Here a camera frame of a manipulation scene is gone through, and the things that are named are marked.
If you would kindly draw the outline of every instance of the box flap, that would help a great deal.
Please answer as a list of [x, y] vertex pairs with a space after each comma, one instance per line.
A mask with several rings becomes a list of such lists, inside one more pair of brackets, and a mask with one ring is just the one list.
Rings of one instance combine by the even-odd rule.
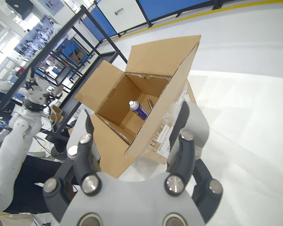
[[126, 72], [173, 76], [180, 63], [199, 41], [200, 35], [134, 45], [131, 48]]
[[126, 156], [141, 154], [147, 146], [148, 139], [151, 139], [151, 137], [155, 133], [157, 125], [159, 125], [162, 118], [165, 116], [167, 109], [170, 107], [172, 102], [175, 101], [178, 96], [179, 90], [186, 82], [197, 48], [198, 43], [176, 70], [174, 76], [163, 90], [154, 108], [145, 120], [136, 138], [133, 140], [133, 143], [125, 152]]
[[94, 126], [94, 142], [101, 155], [101, 170], [118, 178], [137, 156], [125, 157], [128, 144], [95, 114], [91, 116], [91, 121]]
[[77, 92], [75, 98], [96, 112], [123, 74], [123, 71], [103, 60]]

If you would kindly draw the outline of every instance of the white floor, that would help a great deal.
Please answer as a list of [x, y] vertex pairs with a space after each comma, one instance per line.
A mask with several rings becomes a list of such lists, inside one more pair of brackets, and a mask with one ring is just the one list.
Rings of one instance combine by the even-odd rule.
[[[208, 225], [283, 225], [283, 4], [187, 20], [116, 44], [128, 58], [134, 44], [196, 34], [202, 39], [188, 79], [210, 125], [202, 160], [224, 187]], [[125, 70], [120, 57], [114, 65]], [[120, 179], [165, 169], [139, 157]]]

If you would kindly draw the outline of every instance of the robotic hand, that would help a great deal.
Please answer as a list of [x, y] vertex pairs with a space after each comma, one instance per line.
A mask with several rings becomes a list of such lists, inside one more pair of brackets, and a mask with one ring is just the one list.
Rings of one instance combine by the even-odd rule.
[[[223, 193], [202, 160], [195, 159], [195, 147], [204, 146], [208, 133], [200, 109], [184, 102], [170, 135], [167, 172], [143, 182], [124, 182], [100, 172], [93, 125], [82, 111], [67, 143], [68, 158], [44, 184], [47, 207], [61, 226], [205, 225]], [[191, 175], [197, 183], [192, 197], [185, 190]], [[81, 189], [70, 200], [65, 181], [74, 176]]]
[[12, 201], [14, 182], [33, 137], [42, 127], [43, 109], [58, 98], [57, 95], [63, 90], [63, 86], [56, 87], [50, 93], [42, 90], [34, 78], [32, 69], [28, 71], [24, 87], [20, 90], [25, 94], [25, 100], [20, 112], [10, 119], [9, 127], [12, 131], [6, 134], [0, 147], [0, 212], [4, 211]]

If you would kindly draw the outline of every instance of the cardboard box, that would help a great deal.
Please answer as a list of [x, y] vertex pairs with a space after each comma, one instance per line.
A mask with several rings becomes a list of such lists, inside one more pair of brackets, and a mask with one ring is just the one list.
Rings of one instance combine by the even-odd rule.
[[[95, 111], [91, 116], [94, 140], [101, 154], [102, 171], [118, 177], [143, 154], [159, 163], [166, 158], [147, 148], [171, 104], [187, 87], [187, 76], [200, 36], [186, 36], [132, 46], [125, 72], [103, 61], [76, 94], [76, 99]], [[137, 100], [150, 110], [145, 121], [129, 109]]]
[[83, 59], [85, 57], [85, 54], [83, 52], [79, 51], [77, 56], [78, 56], [79, 59]]

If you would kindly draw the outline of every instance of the white robot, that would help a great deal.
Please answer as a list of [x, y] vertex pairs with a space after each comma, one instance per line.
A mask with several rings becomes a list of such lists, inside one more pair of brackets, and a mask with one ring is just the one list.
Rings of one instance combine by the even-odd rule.
[[[41, 117], [43, 109], [57, 98], [63, 86], [56, 87], [52, 92], [45, 91], [38, 86], [33, 71], [28, 71], [25, 88], [18, 93], [25, 96], [19, 113], [9, 121], [12, 131], [3, 130], [0, 133], [0, 212], [4, 211], [13, 198], [13, 185], [18, 176], [23, 161], [33, 141], [33, 137], [42, 127]], [[12, 87], [9, 82], [0, 84], [0, 92], [5, 94]]]

